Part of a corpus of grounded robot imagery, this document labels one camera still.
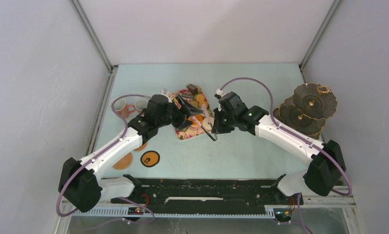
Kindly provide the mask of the white donut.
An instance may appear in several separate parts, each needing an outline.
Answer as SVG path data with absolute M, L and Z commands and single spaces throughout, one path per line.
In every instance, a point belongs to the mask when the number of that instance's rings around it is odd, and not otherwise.
M 207 131 L 210 132 L 212 130 L 212 125 L 214 124 L 214 118 L 210 117 L 207 118 L 205 117 L 202 122 L 202 127 Z

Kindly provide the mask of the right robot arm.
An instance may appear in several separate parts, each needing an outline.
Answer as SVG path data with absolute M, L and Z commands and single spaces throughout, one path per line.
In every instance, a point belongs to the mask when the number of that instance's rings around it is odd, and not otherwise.
M 329 195 L 346 170 L 340 145 L 330 140 L 323 143 L 273 120 L 268 111 L 252 106 L 247 108 L 235 92 L 215 94 L 219 106 L 214 111 L 212 132 L 225 134 L 238 128 L 278 145 L 301 160 L 306 170 L 282 175 L 271 190 L 274 202 L 283 204 L 294 194 L 312 191 L 320 196 Z

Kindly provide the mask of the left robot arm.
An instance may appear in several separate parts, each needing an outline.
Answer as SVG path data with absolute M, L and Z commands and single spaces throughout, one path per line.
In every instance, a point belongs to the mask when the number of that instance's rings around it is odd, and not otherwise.
M 180 95 L 176 100 L 178 102 L 174 103 L 167 95 L 153 95 L 140 114 L 124 121 L 125 128 L 114 139 L 88 156 L 79 160 L 71 157 L 65 161 L 58 187 L 57 214 L 61 217 L 71 214 L 61 212 L 63 198 L 83 213 L 101 200 L 124 197 L 130 203 L 138 202 L 142 191 L 135 186 L 135 181 L 124 175 L 104 178 L 105 172 L 126 154 L 147 143 L 161 127 L 172 125 L 181 131 L 192 124 L 191 118 L 204 113 Z

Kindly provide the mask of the pink handled metal tongs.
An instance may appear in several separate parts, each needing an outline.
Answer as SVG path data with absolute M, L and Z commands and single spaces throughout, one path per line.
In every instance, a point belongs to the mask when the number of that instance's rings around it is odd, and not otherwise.
M 200 109 L 203 111 L 205 118 L 200 122 L 195 116 L 189 117 L 189 120 L 192 122 L 192 128 L 198 131 L 201 129 L 212 141 L 217 141 L 217 134 L 211 132 L 214 119 L 209 115 L 205 104 L 201 104 Z

